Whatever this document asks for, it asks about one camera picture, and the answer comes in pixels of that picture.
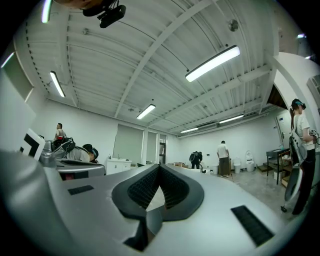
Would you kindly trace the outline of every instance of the man in white shirt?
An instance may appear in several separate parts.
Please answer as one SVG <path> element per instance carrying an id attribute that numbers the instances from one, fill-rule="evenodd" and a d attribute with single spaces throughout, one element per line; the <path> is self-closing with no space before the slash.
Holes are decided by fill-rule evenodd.
<path id="1" fill-rule="evenodd" d="M 55 136 L 54 138 L 56 139 L 57 137 L 67 137 L 66 133 L 64 132 L 64 130 L 62 130 L 62 123 L 58 122 L 57 126 L 56 126 L 56 132 L 55 132 Z"/>
<path id="2" fill-rule="evenodd" d="M 229 177 L 229 150 L 224 140 L 221 141 L 221 144 L 218 146 L 216 154 L 219 158 L 220 176 Z"/>

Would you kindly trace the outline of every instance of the fluorescent light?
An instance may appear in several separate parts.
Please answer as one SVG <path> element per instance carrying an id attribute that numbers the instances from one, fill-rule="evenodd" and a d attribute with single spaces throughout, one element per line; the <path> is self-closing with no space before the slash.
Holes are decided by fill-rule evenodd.
<path id="1" fill-rule="evenodd" d="M 201 77 L 203 74 L 207 73 L 208 71 L 214 69 L 215 67 L 221 65 L 222 63 L 225 63 L 239 55 L 240 55 L 240 49 L 238 46 L 234 45 L 218 53 L 216 56 L 213 56 L 212 58 L 208 59 L 206 62 L 202 63 L 201 65 L 197 66 L 194 70 L 186 74 L 185 78 L 189 82 L 192 82 L 193 80 L 197 79 L 198 77 Z"/>
<path id="2" fill-rule="evenodd" d="M 233 121 L 233 120 L 236 120 L 236 119 L 239 119 L 239 118 L 243 118 L 243 117 L 244 117 L 244 115 L 241 114 L 241 115 L 238 115 L 238 116 L 235 116 L 235 117 L 232 117 L 232 118 L 229 118 L 229 119 L 220 121 L 219 124 L 223 124 L 223 123 L 226 123 L 226 122 L 230 122 L 230 121 Z"/>
<path id="3" fill-rule="evenodd" d="M 64 91 L 62 90 L 62 87 L 61 87 L 61 85 L 60 85 L 60 83 L 58 81 L 56 72 L 50 71 L 50 76 L 51 76 L 52 81 L 53 81 L 56 89 L 58 90 L 60 96 L 63 97 L 63 98 L 66 97 L 66 95 L 65 95 Z"/>
<path id="4" fill-rule="evenodd" d="M 14 54 L 15 54 L 15 52 L 11 53 L 11 54 L 9 55 L 9 57 L 6 58 L 6 60 L 4 61 L 4 63 L 1 65 L 1 68 L 3 68 L 3 67 L 7 64 L 7 62 L 10 60 L 10 58 L 11 58 Z"/>
<path id="5" fill-rule="evenodd" d="M 152 110 L 154 110 L 156 108 L 155 105 L 150 104 L 144 111 L 142 111 L 142 113 L 140 115 L 138 115 L 136 118 L 137 119 L 142 119 L 144 118 L 147 114 L 149 114 Z"/>
<path id="6" fill-rule="evenodd" d="M 298 34 L 297 38 L 307 38 L 305 34 Z"/>
<path id="7" fill-rule="evenodd" d="M 42 23 L 47 23 L 50 18 L 52 0 L 45 0 L 42 10 Z"/>
<path id="8" fill-rule="evenodd" d="M 193 131 L 196 131 L 196 130 L 198 130 L 199 128 L 192 128 L 192 129 L 189 129 L 189 130 L 183 130 L 183 131 L 180 131 L 180 133 L 182 133 L 182 134 L 185 134 L 185 133 L 189 133 L 189 132 L 193 132 Z"/>

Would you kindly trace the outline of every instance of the cabinet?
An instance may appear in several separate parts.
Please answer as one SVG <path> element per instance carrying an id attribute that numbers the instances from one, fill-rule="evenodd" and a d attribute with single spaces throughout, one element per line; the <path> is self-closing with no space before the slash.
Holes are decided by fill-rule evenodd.
<path id="1" fill-rule="evenodd" d="M 106 175 L 121 173 L 130 170 L 130 160 L 112 158 L 107 160 Z"/>

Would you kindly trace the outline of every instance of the toilet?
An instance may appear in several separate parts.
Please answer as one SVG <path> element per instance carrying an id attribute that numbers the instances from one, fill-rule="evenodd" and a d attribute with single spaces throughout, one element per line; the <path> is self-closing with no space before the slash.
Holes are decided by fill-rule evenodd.
<path id="1" fill-rule="evenodd" d="M 251 151 L 248 150 L 248 151 L 245 153 L 245 159 L 246 159 L 246 163 L 245 163 L 245 165 L 246 165 L 246 170 L 247 170 L 248 172 L 253 172 L 254 169 L 255 169 L 255 162 L 254 162 L 254 157 L 253 157 Z"/>
<path id="2" fill-rule="evenodd" d="M 233 160 L 233 166 L 234 166 L 234 173 L 239 174 L 240 173 L 240 168 L 241 168 L 241 160 L 240 158 L 236 157 Z"/>

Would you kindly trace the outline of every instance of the floor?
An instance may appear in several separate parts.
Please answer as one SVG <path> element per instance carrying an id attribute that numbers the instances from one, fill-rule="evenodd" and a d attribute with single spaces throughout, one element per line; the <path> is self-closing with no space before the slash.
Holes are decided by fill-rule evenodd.
<path id="1" fill-rule="evenodd" d="M 232 176 L 229 178 L 221 179 L 227 179 L 236 183 L 245 191 L 258 198 L 261 202 L 271 208 L 281 219 L 283 219 L 285 223 L 288 223 L 295 218 L 295 216 L 291 213 L 296 205 L 298 196 L 296 196 L 292 201 L 287 202 L 285 204 L 287 212 L 282 212 L 280 206 L 282 206 L 285 202 L 286 188 L 280 182 L 277 185 L 277 181 L 274 179 L 273 171 L 269 171 L 269 176 L 267 176 L 266 172 L 261 173 L 257 169 L 253 172 L 247 172 L 244 170 L 239 174 L 232 172 Z M 161 188 L 159 188 L 150 205 L 148 206 L 147 211 L 160 207 L 164 205 L 164 203 L 164 194 Z"/>

